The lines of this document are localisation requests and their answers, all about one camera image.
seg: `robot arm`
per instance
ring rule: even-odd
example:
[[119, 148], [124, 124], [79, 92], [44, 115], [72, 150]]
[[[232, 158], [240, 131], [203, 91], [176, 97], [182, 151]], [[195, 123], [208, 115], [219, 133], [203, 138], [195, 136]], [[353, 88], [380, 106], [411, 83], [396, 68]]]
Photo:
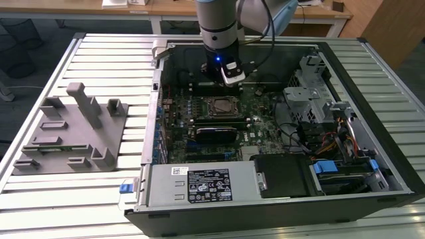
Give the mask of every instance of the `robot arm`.
[[203, 72], [216, 82], [232, 86], [254, 72], [255, 62], [243, 64], [239, 58], [238, 29], [242, 26], [270, 35], [271, 18], [275, 33], [287, 28], [298, 7], [298, 0], [198, 0], [198, 16], [207, 51]]

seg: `white sticker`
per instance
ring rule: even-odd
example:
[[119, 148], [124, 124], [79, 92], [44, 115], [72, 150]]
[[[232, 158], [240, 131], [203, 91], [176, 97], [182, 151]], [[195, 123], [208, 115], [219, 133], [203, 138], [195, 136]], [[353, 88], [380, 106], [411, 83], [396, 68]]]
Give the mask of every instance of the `white sticker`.
[[220, 193], [220, 196], [224, 197], [224, 196], [231, 196], [232, 195], [232, 192], [223, 192]]
[[172, 168], [172, 175], [187, 175], [188, 174], [188, 167], [174, 167]]
[[148, 14], [147, 11], [131, 11], [131, 13], [136, 13], [136, 14]]

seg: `motherboard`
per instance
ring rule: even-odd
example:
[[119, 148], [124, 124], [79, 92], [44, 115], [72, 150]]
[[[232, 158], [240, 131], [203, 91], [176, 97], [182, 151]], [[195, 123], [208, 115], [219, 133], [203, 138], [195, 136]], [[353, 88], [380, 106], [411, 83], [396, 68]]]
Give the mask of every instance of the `motherboard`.
[[214, 96], [214, 88], [164, 90], [168, 163], [250, 160], [284, 153], [274, 120], [278, 92], [240, 85]]

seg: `warning label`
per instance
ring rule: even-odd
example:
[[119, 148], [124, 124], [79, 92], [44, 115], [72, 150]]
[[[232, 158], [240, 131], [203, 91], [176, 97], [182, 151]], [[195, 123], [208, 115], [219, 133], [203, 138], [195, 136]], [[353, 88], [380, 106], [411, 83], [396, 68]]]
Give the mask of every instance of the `warning label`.
[[190, 203], [232, 201], [228, 169], [188, 171]]

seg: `metal worktable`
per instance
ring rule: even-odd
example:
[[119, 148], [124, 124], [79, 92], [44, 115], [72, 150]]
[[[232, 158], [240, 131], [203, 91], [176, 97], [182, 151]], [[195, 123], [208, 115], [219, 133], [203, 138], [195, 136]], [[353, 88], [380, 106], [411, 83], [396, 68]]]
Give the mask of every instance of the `metal worktable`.
[[[142, 231], [127, 221], [124, 209], [132, 194], [120, 196], [119, 185], [140, 174], [151, 82], [160, 76], [152, 66], [156, 39], [196, 39], [187, 35], [87, 34], [74, 39], [58, 68], [0, 163], [0, 238], [120, 238], [140, 239]], [[326, 40], [351, 74], [396, 143], [423, 180], [425, 179], [425, 108], [367, 43], [339, 38], [279, 38], [284, 41]], [[87, 95], [99, 103], [119, 98], [128, 103], [119, 170], [11, 176], [12, 162], [40, 120], [38, 107], [47, 96], [67, 96], [70, 82], [83, 82]], [[338, 93], [344, 99], [342, 88]], [[391, 208], [351, 223], [254, 230], [184, 238], [424, 238], [425, 200]]]

